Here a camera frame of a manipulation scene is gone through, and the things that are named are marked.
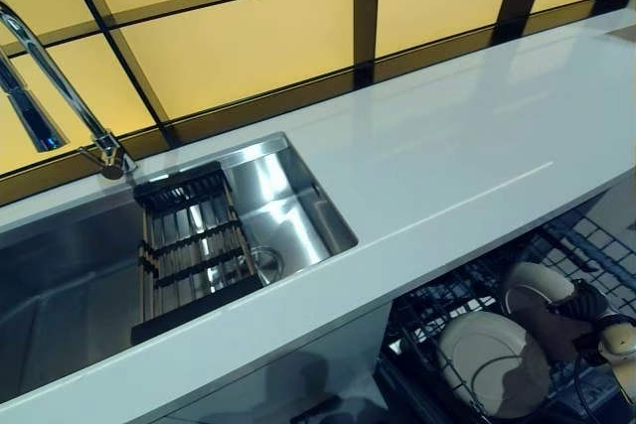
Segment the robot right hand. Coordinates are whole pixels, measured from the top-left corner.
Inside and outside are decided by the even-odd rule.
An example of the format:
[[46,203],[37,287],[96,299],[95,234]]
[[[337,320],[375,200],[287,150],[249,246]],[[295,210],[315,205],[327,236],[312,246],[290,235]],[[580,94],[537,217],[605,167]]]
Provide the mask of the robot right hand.
[[606,295],[594,285],[583,279],[573,280],[572,285],[569,296],[546,305],[551,314],[588,323],[597,336],[611,326],[633,324],[631,318],[614,310]]

